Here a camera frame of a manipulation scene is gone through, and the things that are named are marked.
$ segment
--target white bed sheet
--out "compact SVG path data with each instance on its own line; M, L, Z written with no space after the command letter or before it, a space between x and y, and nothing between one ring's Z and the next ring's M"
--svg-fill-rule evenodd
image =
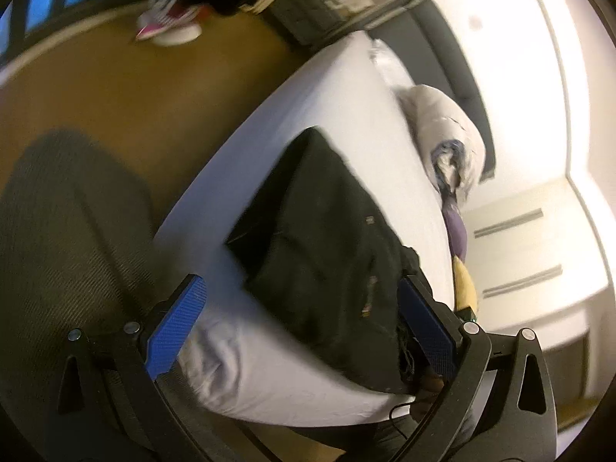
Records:
M170 293L187 273L208 299L178 361L199 400L228 417L287 426L386 420L406 396L377 393L322 363L242 289L224 246L285 146L319 126L371 192L404 245L418 251L438 301L454 303L440 201L362 32L320 52L268 98L199 173L155 237ZM400 408L395 417L408 413Z

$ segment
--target blue gripper pad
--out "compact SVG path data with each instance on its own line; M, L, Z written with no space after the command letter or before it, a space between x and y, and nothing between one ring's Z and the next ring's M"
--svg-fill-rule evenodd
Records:
M448 381L456 375L455 343L408 279L398 284L398 309L434 371Z
M146 370L152 380L171 369L206 299L204 280L193 276L152 332L147 342L146 359Z

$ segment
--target black jacket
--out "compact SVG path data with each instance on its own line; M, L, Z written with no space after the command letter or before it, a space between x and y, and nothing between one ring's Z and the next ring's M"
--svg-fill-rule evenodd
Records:
M373 390L409 390L396 293L418 256L317 129L287 147L227 244L247 290L325 363Z

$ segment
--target silver bolt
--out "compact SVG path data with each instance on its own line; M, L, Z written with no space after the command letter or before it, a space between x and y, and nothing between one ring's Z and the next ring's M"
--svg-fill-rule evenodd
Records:
M79 328L75 328L69 332L69 340L71 342L78 341L81 338L81 330Z
M535 332L533 332L530 328L525 328L522 330L522 337L524 337L528 341L535 340Z
M133 333L137 333L141 327L136 321L129 321L124 325L124 333L128 333L128 335L132 335Z
M479 325L477 323L473 323L472 321L467 321L464 325L462 325L462 328L470 335L476 335L479 333Z

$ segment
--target mattress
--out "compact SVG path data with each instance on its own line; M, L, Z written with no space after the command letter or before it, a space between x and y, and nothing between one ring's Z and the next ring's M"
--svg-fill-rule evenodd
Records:
M371 48L365 33L354 33L298 70L218 150L155 236L163 291L171 293L187 273L207 283L207 303L178 361L211 411L285 426L340 426L386 420L409 400L353 384L313 356L242 289L242 269L224 246L286 145L308 127L321 127L401 242L417 250L434 298L454 305L440 199Z

